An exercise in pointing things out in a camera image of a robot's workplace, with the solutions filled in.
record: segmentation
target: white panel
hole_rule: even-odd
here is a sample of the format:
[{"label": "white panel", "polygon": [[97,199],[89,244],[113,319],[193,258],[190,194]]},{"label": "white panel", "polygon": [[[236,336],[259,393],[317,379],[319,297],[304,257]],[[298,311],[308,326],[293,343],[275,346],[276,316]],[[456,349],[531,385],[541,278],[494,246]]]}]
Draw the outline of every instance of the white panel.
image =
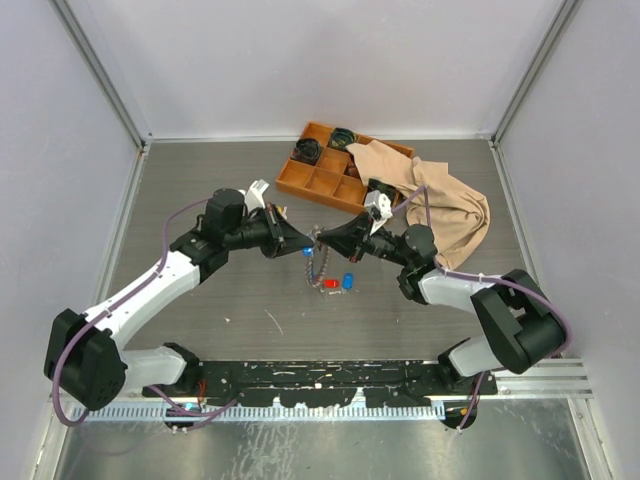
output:
[{"label": "white panel", "polygon": [[136,152],[48,2],[0,2],[2,478],[26,478],[53,318],[92,301]]},{"label": "white panel", "polygon": [[492,133],[560,3],[71,1],[156,138]]},{"label": "white panel", "polygon": [[545,292],[640,478],[640,3],[585,1],[503,142]]}]

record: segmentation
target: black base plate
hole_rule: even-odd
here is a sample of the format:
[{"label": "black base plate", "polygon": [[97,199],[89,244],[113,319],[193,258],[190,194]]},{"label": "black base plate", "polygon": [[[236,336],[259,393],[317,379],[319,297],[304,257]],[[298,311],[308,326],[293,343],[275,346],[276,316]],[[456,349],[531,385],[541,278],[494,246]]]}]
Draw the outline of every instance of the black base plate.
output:
[{"label": "black base plate", "polygon": [[[206,381],[204,397],[209,405],[225,405],[236,399],[245,407],[268,407],[275,397],[284,407],[304,403],[309,408],[345,406],[362,388],[367,407],[411,407],[431,404],[425,396],[469,395],[473,378],[454,385],[442,385],[436,372],[437,364],[422,360],[394,361],[326,361],[326,362],[203,362]],[[193,391],[161,387],[175,397],[195,397]],[[495,379],[485,380],[482,395],[498,392]],[[143,395],[155,397],[148,389]]]}]

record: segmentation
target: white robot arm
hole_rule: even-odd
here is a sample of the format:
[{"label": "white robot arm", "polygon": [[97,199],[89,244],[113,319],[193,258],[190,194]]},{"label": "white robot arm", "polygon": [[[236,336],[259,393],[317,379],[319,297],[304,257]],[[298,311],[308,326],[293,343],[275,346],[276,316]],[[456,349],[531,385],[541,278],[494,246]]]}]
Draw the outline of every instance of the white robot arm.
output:
[{"label": "white robot arm", "polygon": [[[480,276],[480,281],[473,275],[448,274],[436,261],[430,227],[412,225],[402,235],[389,233],[383,224],[392,217],[391,202],[379,191],[367,194],[365,208],[351,222],[321,233],[318,240],[352,262],[367,253],[397,263],[403,267],[397,279],[407,299],[464,310],[480,321],[484,335],[466,339],[438,357],[444,383],[494,369],[524,373],[564,344],[562,322],[533,298],[548,304],[525,271]],[[515,316],[512,310],[522,313]]]},{"label": "white robot arm", "polygon": [[45,375],[54,378],[58,359],[71,339],[106,312],[60,367],[62,388],[89,410],[103,408],[122,391],[139,391],[147,385],[182,383],[187,390],[197,381],[199,368],[191,352],[171,343],[154,350],[124,348],[160,310],[225,265],[230,251],[259,247],[267,258],[276,258],[313,245],[275,206],[264,202],[267,187],[260,180],[247,192],[216,191],[196,227],[171,244],[145,274],[82,314],[67,309],[58,315],[49,339]]}]

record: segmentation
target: beige cloth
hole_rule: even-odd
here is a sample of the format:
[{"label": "beige cloth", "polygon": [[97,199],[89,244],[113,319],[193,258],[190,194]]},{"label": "beige cloth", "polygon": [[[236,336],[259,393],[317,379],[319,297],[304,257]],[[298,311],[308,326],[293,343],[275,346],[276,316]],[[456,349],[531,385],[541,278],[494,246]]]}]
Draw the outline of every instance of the beige cloth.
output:
[{"label": "beige cloth", "polygon": [[[431,227],[438,248],[438,260],[455,269],[477,248],[489,229],[489,204],[484,195],[449,175],[449,165],[413,160],[376,140],[368,145],[347,147],[353,154],[362,183],[370,178],[396,187],[405,197],[427,185]],[[427,224],[424,195],[407,208],[407,221]]]}]

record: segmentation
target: red object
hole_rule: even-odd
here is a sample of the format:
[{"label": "red object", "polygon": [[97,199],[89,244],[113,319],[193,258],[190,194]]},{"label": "red object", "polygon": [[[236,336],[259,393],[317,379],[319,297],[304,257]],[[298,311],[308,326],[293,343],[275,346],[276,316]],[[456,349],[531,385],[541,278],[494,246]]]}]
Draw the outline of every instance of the red object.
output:
[{"label": "red object", "polygon": [[324,287],[325,288],[338,288],[340,286],[340,281],[335,278],[325,278],[324,279]]}]

